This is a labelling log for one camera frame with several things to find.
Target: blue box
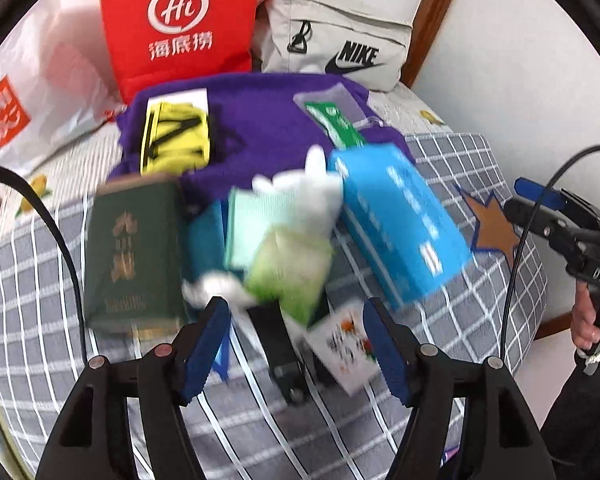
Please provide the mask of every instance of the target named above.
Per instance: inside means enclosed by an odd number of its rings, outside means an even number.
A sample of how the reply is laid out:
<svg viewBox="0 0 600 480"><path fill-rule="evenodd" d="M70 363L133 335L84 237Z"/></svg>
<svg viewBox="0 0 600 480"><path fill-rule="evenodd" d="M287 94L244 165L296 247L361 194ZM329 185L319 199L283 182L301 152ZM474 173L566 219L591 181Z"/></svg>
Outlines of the blue box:
<svg viewBox="0 0 600 480"><path fill-rule="evenodd" d="M434 292L471 258L464 237L393 144L331 153L344 181L342 218L395 308Z"/></svg>

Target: dark green box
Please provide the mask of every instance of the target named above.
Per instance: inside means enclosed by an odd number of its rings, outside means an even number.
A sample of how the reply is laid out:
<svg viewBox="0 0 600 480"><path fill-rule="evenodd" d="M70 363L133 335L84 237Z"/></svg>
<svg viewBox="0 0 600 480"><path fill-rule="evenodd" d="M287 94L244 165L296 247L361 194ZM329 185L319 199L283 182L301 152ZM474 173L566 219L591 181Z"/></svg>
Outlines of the dark green box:
<svg viewBox="0 0 600 480"><path fill-rule="evenodd" d="M166 174L123 177L98 190L85 262L89 328L130 333L184 322L183 211L177 181Z"/></svg>

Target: gray plaid cloth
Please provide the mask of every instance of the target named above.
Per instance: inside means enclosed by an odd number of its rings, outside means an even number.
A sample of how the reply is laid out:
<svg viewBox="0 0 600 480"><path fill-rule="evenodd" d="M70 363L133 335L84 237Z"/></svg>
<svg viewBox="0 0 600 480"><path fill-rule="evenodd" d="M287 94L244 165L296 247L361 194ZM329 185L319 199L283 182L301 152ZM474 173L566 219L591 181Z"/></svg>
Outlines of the gray plaid cloth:
<svg viewBox="0 0 600 480"><path fill-rule="evenodd" d="M484 138L436 133L406 136L418 169L469 242L475 218L456 186L485 201L491 191L510 196ZM91 199L52 213L67 241L78 275ZM334 231L336 249L326 286L333 308L352 297L383 297L368 263L346 228ZM477 253L446 286L395 314L450 356L482 361L497 353L509 269L504 256ZM507 366L515 371L545 306L546 277L529 241L516 282L507 332ZM78 323L68 271L39 218L0 241L0 406L8 431L34 472L62 404L82 370ZM89 332L88 353L112 361L141 356L155 342L105 338ZM312 399L290 408L270 380L266 362L239 330L232 330L230 379L211 374L204 392L182 410L209 479L381 479L394 458L409 418L378 375L352 397L308 377ZM140 478L152 478L136 400L130 425ZM451 413L447 447L459 442L462 403Z"/></svg>

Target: star with blue outline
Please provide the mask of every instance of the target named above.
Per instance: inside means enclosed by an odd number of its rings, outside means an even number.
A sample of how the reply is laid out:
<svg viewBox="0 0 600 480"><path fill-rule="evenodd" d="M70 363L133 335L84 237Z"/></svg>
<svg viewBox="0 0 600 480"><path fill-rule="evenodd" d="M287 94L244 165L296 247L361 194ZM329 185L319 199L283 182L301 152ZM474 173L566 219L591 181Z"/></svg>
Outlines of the star with blue outline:
<svg viewBox="0 0 600 480"><path fill-rule="evenodd" d="M471 250L475 252L497 251L505 255L509 269L513 267L515 251L520 244L520 238L513 230L497 199L491 191L486 203L472 197L464 189L458 188L460 195L475 216L474 239Z"/></svg>

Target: red label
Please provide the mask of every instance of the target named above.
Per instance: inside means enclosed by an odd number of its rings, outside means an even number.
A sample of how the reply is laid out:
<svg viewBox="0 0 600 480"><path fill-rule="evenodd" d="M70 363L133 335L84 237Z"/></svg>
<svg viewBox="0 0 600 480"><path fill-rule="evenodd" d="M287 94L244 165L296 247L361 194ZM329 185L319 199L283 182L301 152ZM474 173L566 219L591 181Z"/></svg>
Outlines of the red label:
<svg viewBox="0 0 600 480"><path fill-rule="evenodd" d="M0 148L31 122L7 76L0 80Z"/></svg>
<svg viewBox="0 0 600 480"><path fill-rule="evenodd" d="M100 0L125 102L161 82L248 72L256 0Z"/></svg>

